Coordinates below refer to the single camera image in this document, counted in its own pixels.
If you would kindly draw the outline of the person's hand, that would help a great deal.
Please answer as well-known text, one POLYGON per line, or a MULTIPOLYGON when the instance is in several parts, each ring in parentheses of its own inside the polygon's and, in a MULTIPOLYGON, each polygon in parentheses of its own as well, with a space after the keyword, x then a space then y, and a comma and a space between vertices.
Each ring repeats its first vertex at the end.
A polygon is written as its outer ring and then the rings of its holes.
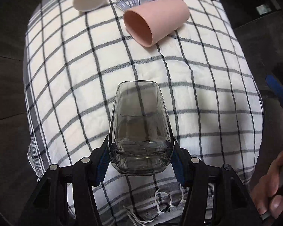
POLYGON ((268 172, 259 179, 251 192, 251 198, 260 215, 267 211, 277 219, 283 211, 283 196, 276 195, 280 185, 280 169, 283 166, 283 151, 270 164, 268 172))

